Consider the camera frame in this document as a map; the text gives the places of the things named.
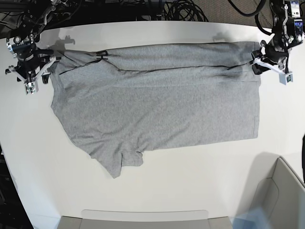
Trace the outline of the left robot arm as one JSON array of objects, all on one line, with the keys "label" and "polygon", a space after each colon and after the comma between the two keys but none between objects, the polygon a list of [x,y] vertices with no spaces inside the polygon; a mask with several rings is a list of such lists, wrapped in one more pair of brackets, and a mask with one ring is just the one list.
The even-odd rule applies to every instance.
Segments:
[{"label": "left robot arm", "polygon": [[212,83],[257,83],[261,73],[277,70],[292,80],[289,53],[303,42],[298,1],[273,0],[270,42],[157,44],[99,52],[56,50],[53,87],[88,85],[127,88],[174,87]]}]

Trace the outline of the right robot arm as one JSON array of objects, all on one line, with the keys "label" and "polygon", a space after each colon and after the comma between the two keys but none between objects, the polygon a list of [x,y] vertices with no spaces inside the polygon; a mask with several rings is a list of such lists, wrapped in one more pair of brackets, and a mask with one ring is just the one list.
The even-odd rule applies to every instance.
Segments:
[{"label": "right robot arm", "polygon": [[26,71],[33,71],[40,65],[40,53],[36,43],[40,34],[52,20],[52,14],[61,0],[31,0],[23,13],[22,22],[16,29],[8,32],[7,48],[15,58],[18,66]]}]

